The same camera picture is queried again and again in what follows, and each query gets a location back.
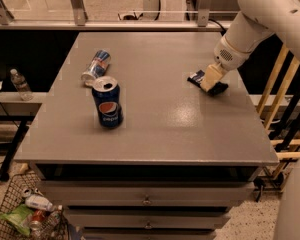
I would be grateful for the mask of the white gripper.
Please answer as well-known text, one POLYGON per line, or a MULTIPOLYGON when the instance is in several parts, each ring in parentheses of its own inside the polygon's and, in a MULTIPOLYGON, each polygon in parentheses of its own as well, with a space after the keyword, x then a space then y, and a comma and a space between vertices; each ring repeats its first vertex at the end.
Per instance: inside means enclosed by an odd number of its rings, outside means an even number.
POLYGON ((200 87, 210 91, 230 70, 240 67, 249 57, 249 53, 232 44, 227 35, 223 35, 214 48, 216 63, 210 64, 204 73, 200 87))

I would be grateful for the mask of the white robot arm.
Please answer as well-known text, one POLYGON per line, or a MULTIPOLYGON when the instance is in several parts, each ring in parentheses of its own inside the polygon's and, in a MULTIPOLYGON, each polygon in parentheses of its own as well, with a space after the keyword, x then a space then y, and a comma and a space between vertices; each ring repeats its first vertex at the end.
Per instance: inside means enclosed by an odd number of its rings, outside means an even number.
POLYGON ((200 87, 206 92, 271 35, 300 62, 300 0, 238 0, 238 5, 239 13, 214 48, 215 62, 204 71, 200 87))

